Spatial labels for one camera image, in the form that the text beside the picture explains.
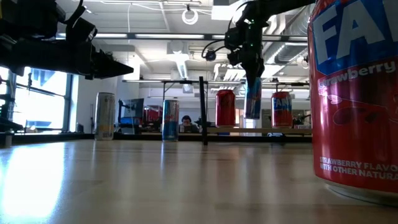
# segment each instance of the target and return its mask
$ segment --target silver can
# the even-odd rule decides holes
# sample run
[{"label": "silver can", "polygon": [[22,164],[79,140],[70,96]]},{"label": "silver can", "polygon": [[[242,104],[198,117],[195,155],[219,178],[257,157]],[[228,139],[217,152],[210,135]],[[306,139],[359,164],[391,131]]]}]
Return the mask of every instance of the silver can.
[{"label": "silver can", "polygon": [[109,141],[114,133],[115,97],[113,93],[98,93],[95,108],[95,139]]}]

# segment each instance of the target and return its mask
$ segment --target red soda can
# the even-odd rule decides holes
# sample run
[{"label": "red soda can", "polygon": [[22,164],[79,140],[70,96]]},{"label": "red soda can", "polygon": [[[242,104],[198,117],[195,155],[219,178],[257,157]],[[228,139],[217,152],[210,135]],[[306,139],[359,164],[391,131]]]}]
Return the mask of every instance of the red soda can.
[{"label": "red soda can", "polygon": [[396,0],[318,0],[308,25],[315,174],[370,201],[398,196],[397,12]]},{"label": "red soda can", "polygon": [[271,124],[273,128],[291,128],[293,126],[292,98],[290,93],[280,91],[272,94]]},{"label": "red soda can", "polygon": [[220,90],[216,95],[216,126],[235,126],[235,94],[232,90]]}]

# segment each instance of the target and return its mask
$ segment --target soda can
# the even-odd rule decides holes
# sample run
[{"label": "soda can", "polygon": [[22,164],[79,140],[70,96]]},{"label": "soda can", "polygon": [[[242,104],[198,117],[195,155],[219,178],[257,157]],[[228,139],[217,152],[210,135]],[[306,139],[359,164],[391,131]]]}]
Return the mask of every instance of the soda can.
[{"label": "soda can", "polygon": [[115,97],[113,93],[98,93],[95,108],[95,139],[112,140],[114,133]]},{"label": "soda can", "polygon": [[308,24],[315,174],[335,192],[394,205],[397,11],[396,0],[318,0]]},{"label": "soda can", "polygon": [[178,114],[180,103],[177,100],[163,102],[163,141],[178,141]]},{"label": "soda can", "polygon": [[271,125],[273,128],[291,128],[293,126],[292,98],[289,92],[272,94]]},{"label": "soda can", "polygon": [[232,90],[220,90],[216,95],[216,126],[235,126],[235,94]]},{"label": "soda can", "polygon": [[249,86],[246,82],[246,95],[244,97],[244,118],[260,119],[261,90],[261,78],[257,77],[253,86]]}]

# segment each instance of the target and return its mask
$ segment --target person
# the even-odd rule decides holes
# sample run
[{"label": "person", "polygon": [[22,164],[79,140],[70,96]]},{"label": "person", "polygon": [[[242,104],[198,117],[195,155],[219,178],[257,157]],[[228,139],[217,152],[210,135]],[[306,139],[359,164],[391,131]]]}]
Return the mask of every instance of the person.
[{"label": "person", "polygon": [[199,128],[196,125],[192,124],[191,117],[189,117],[188,115],[182,117],[181,122],[183,128],[181,128],[180,130],[182,133],[199,133]]}]

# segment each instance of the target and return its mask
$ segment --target table surface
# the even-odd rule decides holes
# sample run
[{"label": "table surface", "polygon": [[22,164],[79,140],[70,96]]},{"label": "table surface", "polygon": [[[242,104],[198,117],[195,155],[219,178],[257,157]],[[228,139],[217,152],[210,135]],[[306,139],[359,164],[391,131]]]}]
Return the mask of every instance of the table surface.
[{"label": "table surface", "polygon": [[397,223],[330,192],[311,144],[70,141],[0,151],[2,223]]}]

